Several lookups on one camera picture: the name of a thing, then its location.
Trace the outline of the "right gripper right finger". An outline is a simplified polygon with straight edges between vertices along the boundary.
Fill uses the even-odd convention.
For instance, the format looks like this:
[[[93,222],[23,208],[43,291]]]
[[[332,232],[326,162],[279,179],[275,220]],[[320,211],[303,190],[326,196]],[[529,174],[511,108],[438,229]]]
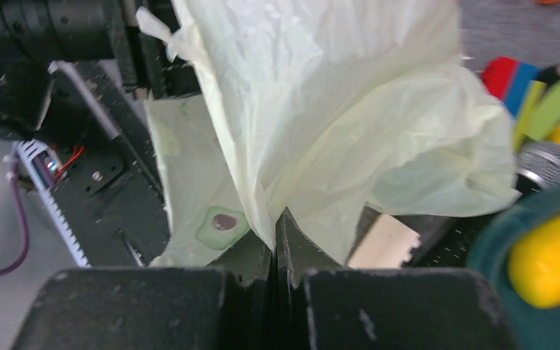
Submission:
[[[502,301],[464,268],[342,268],[289,211],[276,224],[278,349],[515,349]]]

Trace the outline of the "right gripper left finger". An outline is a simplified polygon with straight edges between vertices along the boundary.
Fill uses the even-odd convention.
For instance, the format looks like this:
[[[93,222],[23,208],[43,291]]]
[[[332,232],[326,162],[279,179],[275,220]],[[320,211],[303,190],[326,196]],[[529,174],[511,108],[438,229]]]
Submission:
[[[261,349],[272,252],[248,233],[204,267],[51,276],[14,349]]]

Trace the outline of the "green avocado plastic bag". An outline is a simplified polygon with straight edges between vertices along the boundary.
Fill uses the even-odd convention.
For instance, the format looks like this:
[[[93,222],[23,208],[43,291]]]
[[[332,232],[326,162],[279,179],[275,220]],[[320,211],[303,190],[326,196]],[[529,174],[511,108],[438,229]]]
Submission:
[[[463,65],[456,1],[174,1],[139,28],[200,96],[145,101],[170,238],[154,266],[206,265],[289,210],[346,261],[365,206],[460,217],[504,201],[511,117]]]

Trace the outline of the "yellow fake mango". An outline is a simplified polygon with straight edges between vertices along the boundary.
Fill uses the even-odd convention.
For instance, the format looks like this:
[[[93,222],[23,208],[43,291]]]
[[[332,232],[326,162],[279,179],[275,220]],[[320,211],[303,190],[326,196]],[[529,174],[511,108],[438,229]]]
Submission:
[[[541,309],[560,306],[560,216],[513,246],[507,275],[513,289],[529,305]]]

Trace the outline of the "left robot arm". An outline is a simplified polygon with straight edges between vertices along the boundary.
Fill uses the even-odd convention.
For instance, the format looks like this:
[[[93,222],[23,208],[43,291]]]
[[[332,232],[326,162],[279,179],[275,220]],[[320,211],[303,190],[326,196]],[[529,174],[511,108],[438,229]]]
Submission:
[[[0,139],[83,143],[93,118],[54,97],[49,67],[56,61],[113,60],[128,93],[198,95],[193,69],[167,58],[160,40],[138,27],[142,7],[179,28],[169,1],[0,1]]]

